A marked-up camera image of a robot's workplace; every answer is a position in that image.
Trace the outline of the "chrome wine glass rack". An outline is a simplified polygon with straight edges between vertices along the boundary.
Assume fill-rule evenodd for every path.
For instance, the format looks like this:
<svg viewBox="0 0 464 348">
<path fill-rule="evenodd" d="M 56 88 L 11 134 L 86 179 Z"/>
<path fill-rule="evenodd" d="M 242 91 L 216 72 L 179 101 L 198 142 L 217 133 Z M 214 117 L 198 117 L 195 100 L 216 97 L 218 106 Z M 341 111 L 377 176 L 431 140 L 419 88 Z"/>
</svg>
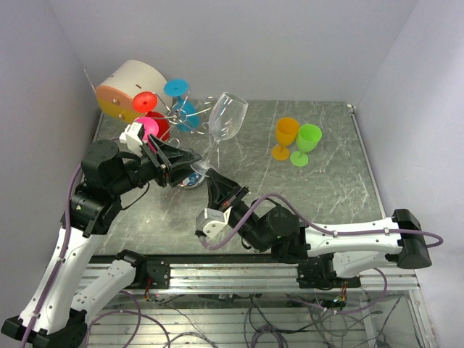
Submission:
<svg viewBox="0 0 464 348">
<path fill-rule="evenodd" d="M 208 96 L 202 103 L 206 109 L 197 109 L 194 105 L 189 101 L 190 89 L 186 92 L 185 96 L 176 96 L 176 102 L 174 105 L 168 110 L 166 115 L 163 115 L 160 119 L 156 120 L 165 120 L 167 121 L 168 128 L 167 130 L 161 131 L 161 126 L 159 126 L 159 134 L 158 138 L 162 139 L 172 131 L 174 128 L 177 128 L 184 133 L 190 134 L 199 134 L 199 135 L 206 135 L 208 134 L 208 121 L 202 123 L 202 127 L 204 130 L 199 129 L 200 125 L 200 116 L 206 114 L 212 110 L 212 107 L 215 105 L 217 99 L 213 96 Z M 171 144 L 173 141 L 175 142 L 175 147 L 180 146 L 180 140 L 178 138 L 174 138 L 173 140 L 163 140 L 164 142 L 168 142 Z M 190 174 L 189 177 L 184 179 L 181 183 L 178 184 L 179 189 L 183 190 L 192 190 L 199 188 L 204 183 L 205 177 L 197 172 L 193 172 Z"/>
</svg>

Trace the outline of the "clear wine glass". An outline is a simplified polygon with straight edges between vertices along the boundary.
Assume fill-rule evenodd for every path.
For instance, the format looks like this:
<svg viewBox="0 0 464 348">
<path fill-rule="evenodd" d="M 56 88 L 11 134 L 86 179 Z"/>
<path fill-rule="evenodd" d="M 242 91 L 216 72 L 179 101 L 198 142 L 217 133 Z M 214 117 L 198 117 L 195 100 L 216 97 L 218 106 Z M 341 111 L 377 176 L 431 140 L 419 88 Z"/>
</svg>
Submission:
<svg viewBox="0 0 464 348">
<path fill-rule="evenodd" d="M 248 106 L 247 101 L 234 94 L 228 92 L 221 94 L 208 120 L 212 144 L 207 151 L 207 156 L 191 166 L 196 173 L 207 176 L 207 171 L 212 168 L 212 156 L 219 143 L 233 138 L 240 131 Z"/>
</svg>

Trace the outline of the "orange wine glass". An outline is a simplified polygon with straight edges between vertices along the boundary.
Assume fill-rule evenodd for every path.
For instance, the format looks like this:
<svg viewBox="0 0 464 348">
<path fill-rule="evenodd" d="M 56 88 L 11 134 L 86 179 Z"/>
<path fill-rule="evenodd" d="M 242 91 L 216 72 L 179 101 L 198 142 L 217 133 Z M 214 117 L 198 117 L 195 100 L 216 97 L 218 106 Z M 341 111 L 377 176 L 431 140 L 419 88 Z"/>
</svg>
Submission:
<svg viewBox="0 0 464 348">
<path fill-rule="evenodd" d="M 284 161 L 289 158 L 289 146 L 295 141 L 299 130 L 299 123 L 291 117 L 281 118 L 275 127 L 277 145 L 273 147 L 271 155 L 275 160 Z"/>
</svg>

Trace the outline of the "green wine glass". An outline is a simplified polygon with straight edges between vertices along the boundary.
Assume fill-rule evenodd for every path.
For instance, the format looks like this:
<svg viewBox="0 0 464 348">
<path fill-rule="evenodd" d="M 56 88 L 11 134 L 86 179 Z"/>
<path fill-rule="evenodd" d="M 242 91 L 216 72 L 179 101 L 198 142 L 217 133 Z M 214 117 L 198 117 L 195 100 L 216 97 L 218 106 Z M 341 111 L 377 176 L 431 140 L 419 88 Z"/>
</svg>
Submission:
<svg viewBox="0 0 464 348">
<path fill-rule="evenodd" d="M 308 153 L 316 148 L 322 139 L 322 130 L 313 124 L 301 125 L 297 134 L 297 150 L 290 155 L 290 161 L 297 167 L 304 167 L 309 162 Z"/>
</svg>

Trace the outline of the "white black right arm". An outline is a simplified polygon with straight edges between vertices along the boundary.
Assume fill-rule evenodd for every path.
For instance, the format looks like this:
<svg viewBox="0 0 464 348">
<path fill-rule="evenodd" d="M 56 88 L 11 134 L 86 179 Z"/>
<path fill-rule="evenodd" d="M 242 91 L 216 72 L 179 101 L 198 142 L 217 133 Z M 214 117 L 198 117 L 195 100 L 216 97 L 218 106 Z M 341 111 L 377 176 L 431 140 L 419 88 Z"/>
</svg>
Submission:
<svg viewBox="0 0 464 348">
<path fill-rule="evenodd" d="M 263 216 L 254 209 L 270 194 L 248 206 L 243 198 L 249 190 L 237 182 L 207 171 L 208 205 L 196 223 L 199 240 L 208 250 L 216 245 L 207 239 L 228 226 L 241 237 L 246 249 L 270 251 L 282 263 L 298 263 L 325 255 L 331 262 L 319 270 L 321 281 L 330 287 L 364 270 L 394 264 L 400 269 L 422 269 L 432 265 L 421 224 L 411 211 L 397 209 L 391 217 L 368 223 L 323 225 L 306 221 L 282 196 Z"/>
</svg>

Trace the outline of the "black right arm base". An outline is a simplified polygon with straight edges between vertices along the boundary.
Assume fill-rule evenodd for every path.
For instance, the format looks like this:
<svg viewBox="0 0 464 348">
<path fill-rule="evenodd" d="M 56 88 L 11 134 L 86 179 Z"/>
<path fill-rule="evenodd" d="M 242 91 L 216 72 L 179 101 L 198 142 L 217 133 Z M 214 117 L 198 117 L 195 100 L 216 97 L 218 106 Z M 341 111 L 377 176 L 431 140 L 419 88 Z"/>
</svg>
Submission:
<svg viewBox="0 0 464 348">
<path fill-rule="evenodd" d="M 334 256 L 331 254 L 310 257 L 297 266 L 297 283 L 300 289 L 332 290 L 347 285 L 348 288 L 360 288 L 360 277 L 340 278 L 334 270 Z"/>
</svg>

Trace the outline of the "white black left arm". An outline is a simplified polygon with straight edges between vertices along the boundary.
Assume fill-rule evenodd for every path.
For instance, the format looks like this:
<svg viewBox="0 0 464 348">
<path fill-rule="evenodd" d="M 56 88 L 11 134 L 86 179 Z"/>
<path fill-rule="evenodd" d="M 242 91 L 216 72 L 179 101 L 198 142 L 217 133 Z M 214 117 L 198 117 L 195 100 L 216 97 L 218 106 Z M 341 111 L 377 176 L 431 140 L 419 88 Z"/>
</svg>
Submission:
<svg viewBox="0 0 464 348">
<path fill-rule="evenodd" d="M 49 265 L 26 308 L 8 318 L 1 332 L 22 345 L 79 347 L 94 316 L 125 287 L 139 288 L 148 278 L 146 258 L 120 252 L 109 270 L 84 290 L 77 287 L 97 247 L 122 210 L 121 196 L 150 181 L 178 185 L 200 155 L 154 136 L 129 152 L 113 140 L 93 142 L 80 164 L 84 179 L 67 194 L 62 227 Z"/>
</svg>

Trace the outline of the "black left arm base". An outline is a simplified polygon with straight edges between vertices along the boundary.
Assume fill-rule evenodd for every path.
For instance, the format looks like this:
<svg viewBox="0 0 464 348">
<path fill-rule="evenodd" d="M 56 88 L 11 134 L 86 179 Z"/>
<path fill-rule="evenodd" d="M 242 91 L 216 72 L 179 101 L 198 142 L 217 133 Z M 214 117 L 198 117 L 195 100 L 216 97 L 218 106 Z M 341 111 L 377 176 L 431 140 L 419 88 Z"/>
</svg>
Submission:
<svg viewBox="0 0 464 348">
<path fill-rule="evenodd" d="M 162 259 L 147 259 L 136 266 L 136 275 L 131 286 L 135 289 L 168 289 L 170 265 Z"/>
</svg>

